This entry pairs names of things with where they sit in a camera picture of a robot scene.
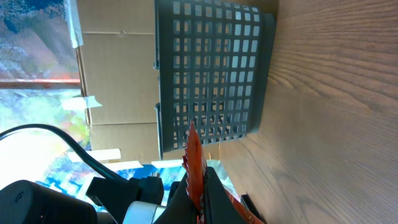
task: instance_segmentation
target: white tape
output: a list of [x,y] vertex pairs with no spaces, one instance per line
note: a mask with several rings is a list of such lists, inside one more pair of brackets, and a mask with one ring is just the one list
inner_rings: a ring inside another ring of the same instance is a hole
[[[86,152],[97,161],[105,161],[110,159],[121,158],[120,149],[104,149],[104,150],[94,150]],[[81,162],[80,157],[75,152],[68,152],[67,156],[72,162]]]
[[84,110],[102,106],[95,100],[95,96],[61,99],[61,104],[65,110]]
[[150,162],[157,169],[169,168],[169,167],[179,167],[182,164],[182,159],[175,159],[170,161],[152,161]]
[[138,161],[114,162],[114,163],[103,164],[103,165],[106,166],[111,171],[118,171],[118,170],[125,170],[125,169],[136,169],[136,168],[144,167]]

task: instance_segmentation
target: cardboard box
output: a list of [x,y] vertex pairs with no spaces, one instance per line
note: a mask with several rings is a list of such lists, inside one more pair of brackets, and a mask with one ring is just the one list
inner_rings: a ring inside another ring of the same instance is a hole
[[153,0],[77,0],[82,33],[154,34]]
[[[82,92],[102,105],[86,110],[92,150],[120,149],[120,161],[158,161],[154,2],[77,0],[77,5],[84,42],[77,51]],[[203,148],[207,159],[218,159],[218,144]],[[166,152],[164,159],[184,154]]]
[[103,105],[88,110],[90,124],[155,123],[154,36],[83,34],[83,41],[85,95]]

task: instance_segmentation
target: wood grain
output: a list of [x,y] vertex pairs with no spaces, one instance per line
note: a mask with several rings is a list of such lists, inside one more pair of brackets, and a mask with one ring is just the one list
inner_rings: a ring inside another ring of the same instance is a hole
[[220,146],[236,190],[268,223],[398,223],[398,1],[278,10],[259,133]]

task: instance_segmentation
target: black cable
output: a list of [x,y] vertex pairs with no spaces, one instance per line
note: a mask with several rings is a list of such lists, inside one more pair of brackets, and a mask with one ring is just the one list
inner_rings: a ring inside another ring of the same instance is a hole
[[100,175],[107,179],[114,179],[114,180],[120,180],[123,182],[127,182],[126,179],[123,177],[119,176],[117,173],[111,171],[108,169],[106,166],[102,165],[100,162],[98,162],[96,159],[92,158],[69,134],[67,134],[65,131],[62,131],[61,129],[47,125],[47,124],[25,124],[21,126],[17,126],[15,128],[8,129],[7,131],[0,133],[0,141],[3,140],[4,138],[15,134],[16,132],[22,130],[22,129],[27,129],[27,128],[39,128],[39,129],[45,129],[47,131],[51,131],[60,138],[62,138],[75,152],[76,154],[82,159],[83,162],[87,163],[93,170],[97,171]]

